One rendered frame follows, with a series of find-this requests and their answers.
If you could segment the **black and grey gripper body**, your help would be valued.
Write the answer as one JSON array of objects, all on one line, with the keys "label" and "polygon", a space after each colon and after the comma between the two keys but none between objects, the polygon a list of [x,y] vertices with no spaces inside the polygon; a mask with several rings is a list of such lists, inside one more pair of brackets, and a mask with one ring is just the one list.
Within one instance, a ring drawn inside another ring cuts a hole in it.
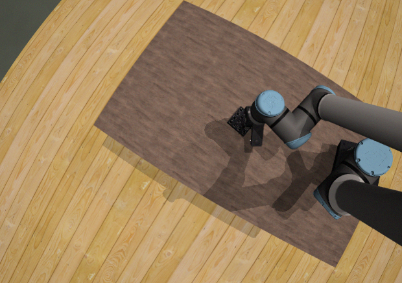
[{"label": "black and grey gripper body", "polygon": [[249,116],[248,116],[248,111],[249,111],[250,106],[246,106],[246,108],[244,109],[244,114],[245,114],[245,118],[246,118],[246,127],[252,127],[252,121],[250,120]]}]

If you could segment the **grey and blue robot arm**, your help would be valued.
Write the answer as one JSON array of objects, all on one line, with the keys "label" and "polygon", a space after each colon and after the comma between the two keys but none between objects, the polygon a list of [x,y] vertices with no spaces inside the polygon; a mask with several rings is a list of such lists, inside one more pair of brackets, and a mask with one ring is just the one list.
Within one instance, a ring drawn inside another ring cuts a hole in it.
[{"label": "grey and blue robot arm", "polygon": [[290,149],[307,142],[321,119],[367,137],[344,152],[313,195],[334,219],[352,215],[402,246],[402,191],[372,185],[392,166],[390,147],[402,152],[402,112],[336,96],[318,85],[292,112],[280,93],[263,91],[248,116],[250,144],[256,147],[262,146],[264,124]]}]

